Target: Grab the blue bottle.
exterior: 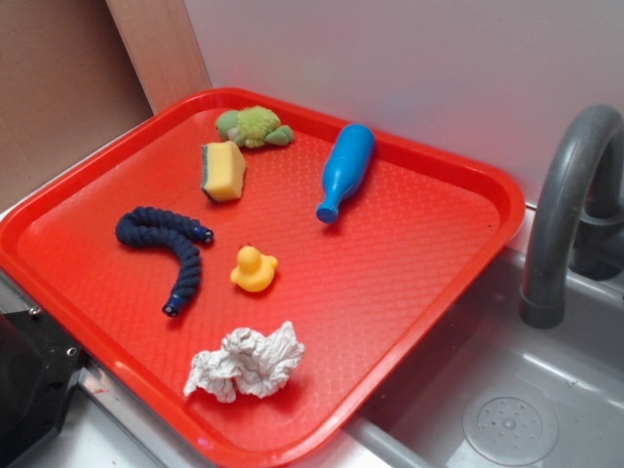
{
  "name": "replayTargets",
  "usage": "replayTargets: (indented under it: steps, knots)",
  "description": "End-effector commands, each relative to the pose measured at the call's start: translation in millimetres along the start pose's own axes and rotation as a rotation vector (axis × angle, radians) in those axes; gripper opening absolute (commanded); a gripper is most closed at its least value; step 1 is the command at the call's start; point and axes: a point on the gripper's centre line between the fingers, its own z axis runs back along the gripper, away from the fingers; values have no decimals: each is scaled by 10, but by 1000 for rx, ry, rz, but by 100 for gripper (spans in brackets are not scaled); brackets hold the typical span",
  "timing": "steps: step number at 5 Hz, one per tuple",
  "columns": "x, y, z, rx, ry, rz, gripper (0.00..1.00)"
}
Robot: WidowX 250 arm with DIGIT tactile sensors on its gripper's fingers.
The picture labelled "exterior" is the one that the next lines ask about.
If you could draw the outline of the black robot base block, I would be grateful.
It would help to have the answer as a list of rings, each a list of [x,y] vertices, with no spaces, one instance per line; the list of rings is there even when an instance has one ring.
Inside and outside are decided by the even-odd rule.
[[[48,313],[1,316],[1,465],[14,467],[57,437],[85,361]]]

